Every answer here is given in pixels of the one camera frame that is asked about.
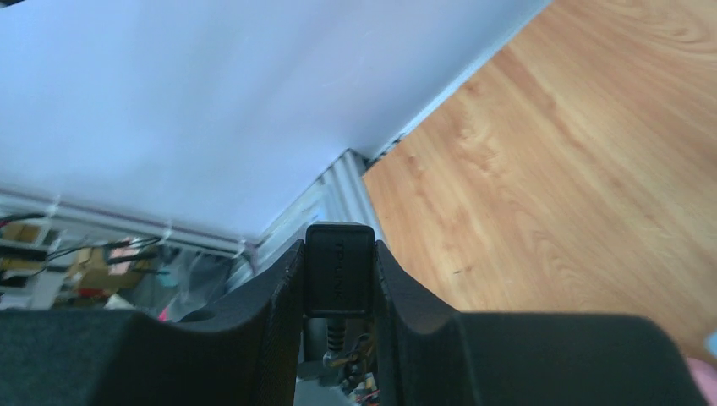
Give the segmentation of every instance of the wooden table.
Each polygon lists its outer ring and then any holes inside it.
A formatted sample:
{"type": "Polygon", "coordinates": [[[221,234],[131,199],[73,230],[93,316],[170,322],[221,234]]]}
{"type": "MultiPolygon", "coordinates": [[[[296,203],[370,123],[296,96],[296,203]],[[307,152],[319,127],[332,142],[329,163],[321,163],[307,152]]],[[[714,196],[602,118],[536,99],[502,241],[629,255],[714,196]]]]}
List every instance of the wooden table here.
{"type": "Polygon", "coordinates": [[[713,0],[555,1],[366,174],[398,260],[461,310],[645,315],[711,359],[715,36],[713,0]]]}

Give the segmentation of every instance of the white board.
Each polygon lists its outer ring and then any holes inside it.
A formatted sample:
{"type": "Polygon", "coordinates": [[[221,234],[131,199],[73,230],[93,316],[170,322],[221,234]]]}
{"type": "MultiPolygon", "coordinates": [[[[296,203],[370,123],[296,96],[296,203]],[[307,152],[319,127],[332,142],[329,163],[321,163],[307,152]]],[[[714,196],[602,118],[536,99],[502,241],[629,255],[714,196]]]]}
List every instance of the white board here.
{"type": "Polygon", "coordinates": [[[344,150],[377,154],[546,3],[2,8],[0,183],[260,235],[344,150]]]}

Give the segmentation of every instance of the white wall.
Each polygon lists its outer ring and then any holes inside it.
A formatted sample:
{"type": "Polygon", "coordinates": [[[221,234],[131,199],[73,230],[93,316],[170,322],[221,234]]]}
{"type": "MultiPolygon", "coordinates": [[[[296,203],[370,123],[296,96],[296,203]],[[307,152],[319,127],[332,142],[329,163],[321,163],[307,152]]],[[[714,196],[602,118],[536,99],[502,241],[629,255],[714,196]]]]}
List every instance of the white wall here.
{"type": "Polygon", "coordinates": [[[548,0],[27,0],[0,10],[0,182],[260,234],[548,0]]]}

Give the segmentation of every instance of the wood grain surface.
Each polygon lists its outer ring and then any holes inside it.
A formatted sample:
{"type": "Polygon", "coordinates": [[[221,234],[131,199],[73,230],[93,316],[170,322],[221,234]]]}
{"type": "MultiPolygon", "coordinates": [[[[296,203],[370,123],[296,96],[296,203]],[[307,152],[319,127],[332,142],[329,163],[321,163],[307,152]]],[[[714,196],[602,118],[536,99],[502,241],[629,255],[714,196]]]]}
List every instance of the wood grain surface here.
{"type": "Polygon", "coordinates": [[[717,3],[556,0],[364,177],[461,310],[717,330],[717,3]]]}

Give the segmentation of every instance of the white panel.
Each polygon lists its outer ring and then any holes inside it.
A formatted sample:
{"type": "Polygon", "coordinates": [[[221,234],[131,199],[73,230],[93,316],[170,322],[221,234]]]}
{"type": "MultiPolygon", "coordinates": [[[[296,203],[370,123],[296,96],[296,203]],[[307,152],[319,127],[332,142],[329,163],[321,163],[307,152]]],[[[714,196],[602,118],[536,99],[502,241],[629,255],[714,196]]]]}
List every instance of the white panel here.
{"type": "Polygon", "coordinates": [[[0,182],[261,234],[545,0],[28,0],[0,10],[0,182]]]}

